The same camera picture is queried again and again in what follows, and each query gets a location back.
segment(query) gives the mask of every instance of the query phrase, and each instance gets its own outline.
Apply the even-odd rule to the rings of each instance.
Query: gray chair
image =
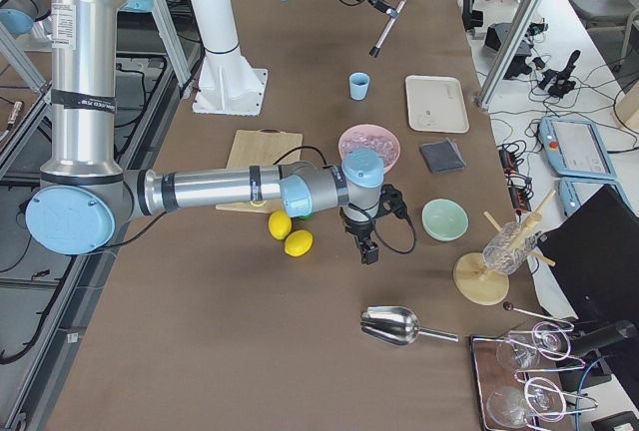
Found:
[[[628,43],[633,22],[639,18],[639,7],[629,0],[568,0],[587,29],[623,30],[621,59],[616,69],[621,68],[628,54]]]

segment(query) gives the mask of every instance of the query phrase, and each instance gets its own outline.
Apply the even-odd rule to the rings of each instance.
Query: black monitor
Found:
[[[610,186],[603,187],[539,247],[579,320],[628,320],[639,328],[639,218]],[[601,349],[639,406],[639,337]]]

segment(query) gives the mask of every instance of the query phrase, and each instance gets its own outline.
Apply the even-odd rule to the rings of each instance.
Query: lemon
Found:
[[[311,249],[313,235],[310,231],[299,229],[289,235],[284,242],[284,252],[290,256],[302,256]]]
[[[289,236],[292,227],[293,223],[284,210],[278,210],[269,216],[269,231],[275,239]]]

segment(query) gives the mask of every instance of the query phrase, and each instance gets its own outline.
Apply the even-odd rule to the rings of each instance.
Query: wooden cutting board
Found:
[[[302,144],[302,134],[291,134],[277,130],[237,130],[227,161],[228,169],[248,167],[250,165],[272,165],[275,160],[290,149]],[[297,150],[281,161],[290,164],[300,159]],[[270,200],[260,203],[217,205],[218,210],[232,212],[252,212],[271,214],[282,208],[282,201]]]

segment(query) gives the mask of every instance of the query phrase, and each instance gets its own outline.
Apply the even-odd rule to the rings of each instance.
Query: white table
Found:
[[[484,12],[485,21],[484,27],[477,30],[479,35],[483,35],[481,33],[485,32],[487,26],[493,23],[510,22],[516,7],[516,0],[492,0],[490,2],[476,0],[474,8]],[[614,129],[598,127],[609,151],[630,148],[634,143],[634,139],[619,132],[618,124],[613,117],[612,100],[602,95],[605,94],[614,98],[620,91],[619,85],[609,68],[604,66],[604,59],[592,43],[568,1],[543,0],[534,22],[541,21],[541,19],[548,24],[548,31],[541,36],[535,37],[535,40],[538,41],[535,44],[535,51],[538,54],[533,51],[533,57],[541,55],[550,69],[562,70],[566,66],[570,54],[578,49],[581,51],[581,56],[576,63],[573,77],[577,77],[590,86],[605,84],[597,87],[597,91],[601,93],[590,89],[581,89],[580,91],[574,90],[570,92],[560,101],[558,99],[549,99],[547,101],[549,107],[557,112],[584,112],[583,117],[578,115],[569,115],[568,117],[591,119],[599,124],[614,127]],[[483,46],[483,38],[473,40],[469,36],[468,41],[472,49],[477,75],[479,80],[483,81],[485,74],[488,73],[494,62],[496,52]],[[540,119],[544,116],[544,106],[529,99],[531,84],[528,83],[528,78],[519,76],[518,79],[520,81],[502,81],[497,94],[495,94],[489,106],[488,113],[491,114],[493,119],[495,142],[499,145],[503,142],[523,140],[527,144],[527,150],[538,150],[539,147],[534,148],[535,139],[527,137],[524,131],[532,120]],[[532,97],[534,100],[541,101],[545,96],[540,89],[536,89],[534,93],[542,95],[542,97]],[[573,107],[565,109],[565,111],[560,108],[570,107],[573,104]],[[639,211],[639,165],[637,154],[639,152],[610,156],[617,172],[618,182],[623,187],[635,213]],[[544,152],[536,155],[526,154],[526,162],[520,167],[520,170],[533,178],[532,184],[535,193],[531,203],[533,208],[539,204],[548,191],[557,188],[559,179],[548,164]],[[564,220],[565,215],[561,202],[559,197],[555,197],[553,202],[544,210],[543,222],[540,228],[557,228]],[[561,292],[547,265],[541,263],[538,271],[534,274],[534,281],[539,302],[545,309],[557,317],[575,315],[574,310],[572,310]],[[582,415],[582,423],[589,423],[594,419],[627,410],[633,410],[636,415],[639,415],[639,411],[627,397],[614,376],[611,382],[588,388],[587,392],[599,401],[600,406],[596,411]],[[592,429],[592,427],[587,424],[582,429]]]

